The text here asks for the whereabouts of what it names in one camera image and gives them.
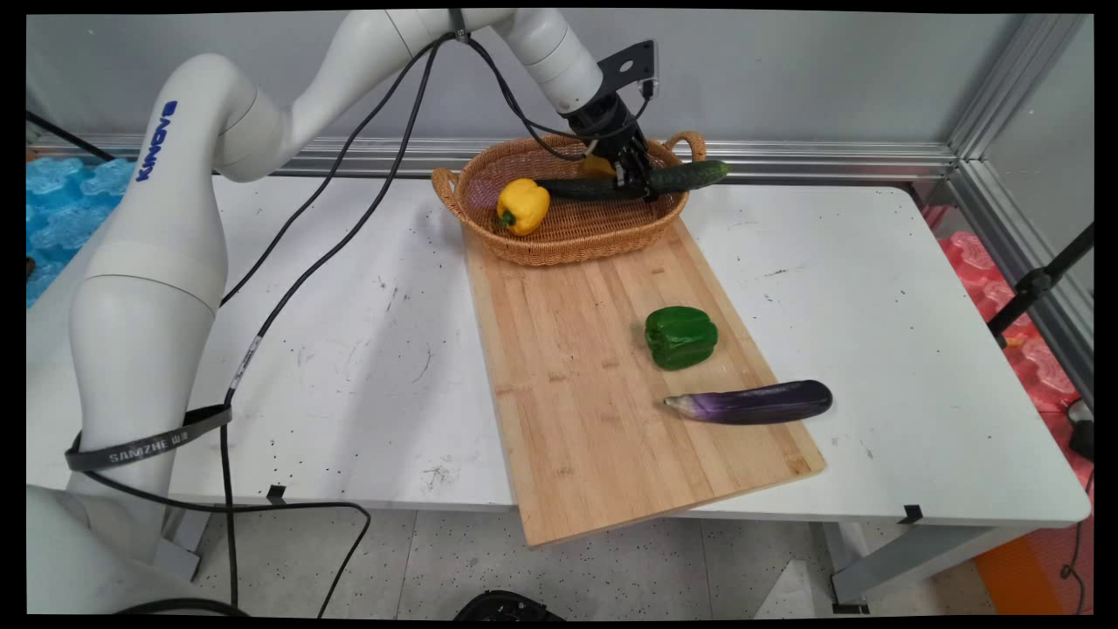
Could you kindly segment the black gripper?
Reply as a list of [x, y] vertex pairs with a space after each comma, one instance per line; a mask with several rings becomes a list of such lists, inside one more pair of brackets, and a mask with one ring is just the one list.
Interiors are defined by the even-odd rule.
[[639, 194], [646, 203], [659, 200], [659, 191], [652, 183], [654, 166], [648, 142], [638, 124], [650, 102], [650, 96], [643, 96], [638, 112], [632, 113], [620, 95], [614, 93], [563, 115], [575, 135], [588, 146], [594, 144], [591, 166], [612, 166], [616, 190], [632, 190], [632, 194]]

